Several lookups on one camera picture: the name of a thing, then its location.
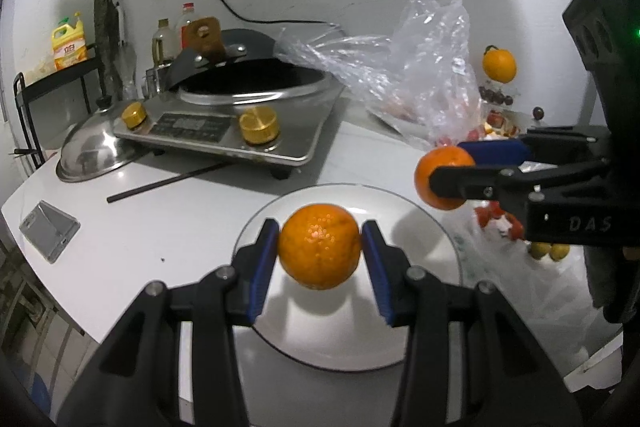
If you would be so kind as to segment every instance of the chopstick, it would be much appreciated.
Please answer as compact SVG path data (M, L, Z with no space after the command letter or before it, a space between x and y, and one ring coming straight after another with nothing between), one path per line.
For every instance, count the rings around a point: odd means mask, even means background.
M114 203L115 201L130 198L131 196L137 196L138 194L142 194L143 192L147 192L148 190L153 190L154 188L158 187L164 187L165 185L170 185L181 180L186 180L187 178L193 178L194 176L199 176L200 174L204 174L205 172L217 171L218 169L222 169L223 167L229 165L231 165L231 163L229 162L216 163L215 165L210 165L209 167L197 169L191 172L185 172L185 174L178 174L177 176L167 178L159 182L149 183L148 185L142 185L142 187L132 188L131 190L125 190L124 192L120 192L119 194L109 196L107 198L107 203Z

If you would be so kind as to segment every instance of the plate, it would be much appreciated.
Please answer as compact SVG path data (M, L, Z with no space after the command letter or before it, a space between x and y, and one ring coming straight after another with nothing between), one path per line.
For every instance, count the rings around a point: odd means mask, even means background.
M234 251L254 243L268 217L282 227L301 206L313 203L342 206L359 226L375 219L386 242L402 248L412 264L444 282L460 283L455 249L438 222L415 203L364 185L316 185L271 201L244 227ZM347 281L325 291L301 286L276 261L254 329L292 359L334 371L369 371L401 362L407 336L407 328L389 328L380 317L363 256Z

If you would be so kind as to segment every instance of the plastic bag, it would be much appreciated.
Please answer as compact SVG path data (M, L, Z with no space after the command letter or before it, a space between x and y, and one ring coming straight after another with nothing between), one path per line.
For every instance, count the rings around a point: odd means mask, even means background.
M373 114L429 150L465 140L483 121L468 19L462 0L410 0L390 38L331 38L332 30L303 40L285 30L274 54L333 73Z
M502 237L499 226L481 229L469 203L448 212L442 225L456 247L463 285L494 282L562 375L615 336L619 326L593 308L581 247L559 263L536 261L524 241Z

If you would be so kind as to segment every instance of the yellow detergent bottle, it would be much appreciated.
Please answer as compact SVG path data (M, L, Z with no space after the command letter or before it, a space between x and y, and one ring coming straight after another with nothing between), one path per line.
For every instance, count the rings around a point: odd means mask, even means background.
M80 12L76 12L76 18L75 28L69 24L69 19L66 18L60 21L60 25L51 34L53 60L58 71L88 58Z

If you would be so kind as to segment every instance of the knob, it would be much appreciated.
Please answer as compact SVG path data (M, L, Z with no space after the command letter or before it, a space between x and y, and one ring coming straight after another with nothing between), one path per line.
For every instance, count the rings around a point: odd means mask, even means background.
M133 102L127 105L122 112L122 120L129 129L135 129L146 118L146 110L141 102Z
M280 133L276 112L263 105L247 109L240 116L240 131L245 142L251 145L274 140Z

